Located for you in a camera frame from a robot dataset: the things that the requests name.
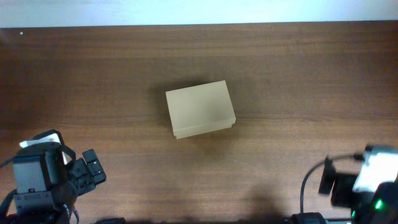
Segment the brown cardboard box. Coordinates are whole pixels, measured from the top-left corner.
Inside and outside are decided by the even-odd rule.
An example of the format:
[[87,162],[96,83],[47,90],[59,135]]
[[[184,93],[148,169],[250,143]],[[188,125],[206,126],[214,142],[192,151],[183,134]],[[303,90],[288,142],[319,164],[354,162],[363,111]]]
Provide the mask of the brown cardboard box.
[[224,80],[165,93],[175,139],[231,128],[236,115]]

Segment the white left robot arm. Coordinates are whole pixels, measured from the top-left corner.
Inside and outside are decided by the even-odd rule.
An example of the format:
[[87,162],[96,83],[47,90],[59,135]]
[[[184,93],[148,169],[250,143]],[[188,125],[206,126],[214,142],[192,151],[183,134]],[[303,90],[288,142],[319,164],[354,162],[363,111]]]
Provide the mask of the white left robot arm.
[[75,202],[106,181],[94,150],[77,159],[64,144],[43,142],[12,159],[16,189],[1,203],[1,223],[70,223]]

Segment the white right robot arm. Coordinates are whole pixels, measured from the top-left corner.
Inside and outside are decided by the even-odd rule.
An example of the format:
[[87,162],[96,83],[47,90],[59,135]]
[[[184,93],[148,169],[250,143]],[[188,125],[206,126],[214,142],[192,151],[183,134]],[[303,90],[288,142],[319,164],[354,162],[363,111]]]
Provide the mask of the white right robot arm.
[[360,172],[350,174],[327,157],[318,193],[349,209],[352,223],[397,223],[397,169],[377,159],[364,159]]

